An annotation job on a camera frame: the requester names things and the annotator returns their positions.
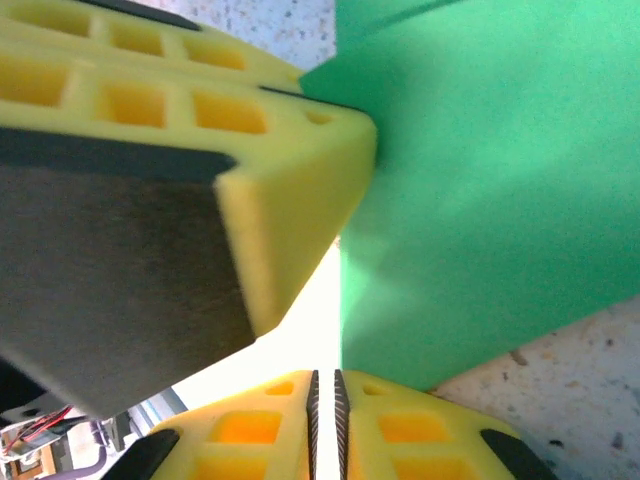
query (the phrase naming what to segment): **yellow foam block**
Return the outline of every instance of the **yellow foam block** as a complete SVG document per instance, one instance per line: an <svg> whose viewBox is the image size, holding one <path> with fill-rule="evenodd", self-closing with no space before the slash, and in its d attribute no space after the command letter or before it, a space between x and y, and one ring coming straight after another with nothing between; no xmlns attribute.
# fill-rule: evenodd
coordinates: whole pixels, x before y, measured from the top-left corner
<svg viewBox="0 0 640 480"><path fill-rule="evenodd" d="M296 67L230 35L192 31L76 0L3 0L0 32L89 61L175 70L299 92Z"/></svg>
<svg viewBox="0 0 640 480"><path fill-rule="evenodd" d="M311 376L294 372L158 425L180 440L152 480L308 480Z"/></svg>
<svg viewBox="0 0 640 480"><path fill-rule="evenodd" d="M3 32L0 64L0 127L233 157L211 181L256 335L281 321L372 175L376 130L355 110Z"/></svg>
<svg viewBox="0 0 640 480"><path fill-rule="evenodd" d="M517 438L503 422L364 373L343 377L349 480L515 478L480 435L491 429Z"/></svg>

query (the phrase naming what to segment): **speckled surface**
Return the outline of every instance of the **speckled surface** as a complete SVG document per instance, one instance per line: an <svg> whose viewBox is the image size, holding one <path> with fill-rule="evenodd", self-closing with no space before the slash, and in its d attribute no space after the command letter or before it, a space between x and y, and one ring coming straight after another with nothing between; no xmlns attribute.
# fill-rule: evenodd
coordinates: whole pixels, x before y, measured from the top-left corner
<svg viewBox="0 0 640 480"><path fill-rule="evenodd" d="M331 0L139 1L217 27L301 68L312 68L335 54ZM337 255L330 258L330 262L338 261ZM324 284L311 282L297 302L301 310L290 312L290 317L296 317L289 321L292 336L287 335L285 322L279 332L259 341L259 347L267 347L277 336L283 337L282 345L286 345L304 332L317 331L317 324L305 326L302 319L317 319L328 304L333 305L331 312L326 312L329 318L336 315L337 297L333 297L338 290L327 282L335 286L332 279L338 278L337 263L323 275L329 280ZM299 313L303 303L309 307L307 313ZM262 362L264 372L261 370L260 375L267 379L276 372L318 368L322 361L323 367L333 366L337 362L336 325L326 348L310 353L300 346L298 356L287 351L286 361ZM324 333L318 331L315 338ZM433 393L513 424L561 480L640 479L639 345L637 297L482 365ZM269 346L261 358L266 358L267 350L277 348L275 344ZM211 392L210 399L204 398L201 386L203 382L220 383L221 372L225 368L231 371L236 360L240 365L246 358L245 365L253 365L255 370L255 363L251 363L255 360L249 358L251 349L257 347L182 382L177 391L184 395L185 403L196 406L218 394L232 393L221 390ZM326 351L332 352L329 360ZM198 398L186 399L189 391L196 392Z"/></svg>

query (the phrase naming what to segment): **speckled countertop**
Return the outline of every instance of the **speckled countertop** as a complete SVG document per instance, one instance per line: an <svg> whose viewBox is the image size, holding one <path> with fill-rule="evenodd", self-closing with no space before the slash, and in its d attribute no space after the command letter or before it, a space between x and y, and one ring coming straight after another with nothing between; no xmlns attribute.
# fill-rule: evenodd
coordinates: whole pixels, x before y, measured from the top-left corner
<svg viewBox="0 0 640 480"><path fill-rule="evenodd" d="M335 53L332 0L138 1L219 28L304 69ZM297 317L295 321L285 321L279 332L251 347L264 350L262 358L287 331L313 335L312 322L318 312L330 308L337 316L337 289L328 286L336 284L337 257L328 255L325 262L333 263L319 269L317 276L325 278L324 283L321 279L310 282L301 295L289 315ZM313 290L319 295L314 297ZM302 304L307 308L304 314ZM303 325L301 317L310 323ZM331 325L335 337L338 329ZM323 328L327 330L326 321ZM333 366L337 362L335 340L328 363L327 348L299 348L298 360L291 359L295 352L282 363L273 360L264 378L272 371ZM639 345L637 297L482 365L434 393L513 424L561 480L640 479ZM253 361L247 355L241 352L238 358ZM220 364L177 387L187 405L211 401L202 398L201 385L207 375L207 381L220 384L220 372L229 370L231 361ZM190 392L198 392L199 397L190 397ZM212 398L217 394L228 392L212 393Z"/></svg>

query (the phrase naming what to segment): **green foam sheet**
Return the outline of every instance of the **green foam sheet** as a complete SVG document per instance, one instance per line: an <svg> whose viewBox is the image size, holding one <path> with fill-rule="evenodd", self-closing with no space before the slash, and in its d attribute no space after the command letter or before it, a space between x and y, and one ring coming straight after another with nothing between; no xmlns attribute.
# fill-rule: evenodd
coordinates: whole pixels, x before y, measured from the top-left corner
<svg viewBox="0 0 640 480"><path fill-rule="evenodd" d="M635 0L468 0L303 77L380 132L344 368L426 389L638 292L639 59Z"/></svg>

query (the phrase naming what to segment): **yellow foam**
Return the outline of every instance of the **yellow foam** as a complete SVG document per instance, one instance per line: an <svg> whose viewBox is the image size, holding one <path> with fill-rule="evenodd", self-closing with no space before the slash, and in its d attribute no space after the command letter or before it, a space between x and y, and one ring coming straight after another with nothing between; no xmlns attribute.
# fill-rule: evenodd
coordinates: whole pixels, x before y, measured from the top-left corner
<svg viewBox="0 0 640 480"><path fill-rule="evenodd" d="M513 480L479 432L505 423L360 372L343 373L349 480Z"/></svg>
<svg viewBox="0 0 640 480"><path fill-rule="evenodd" d="M4 34L0 126L235 158L213 189L254 332L277 326L370 182L371 120L247 83L89 61Z"/></svg>
<svg viewBox="0 0 640 480"><path fill-rule="evenodd" d="M181 436L152 480L308 480L311 375L290 373L158 425Z"/></svg>
<svg viewBox="0 0 640 480"><path fill-rule="evenodd" d="M129 63L299 92L301 71L215 29L191 31L75 0L3 0L3 37Z"/></svg>

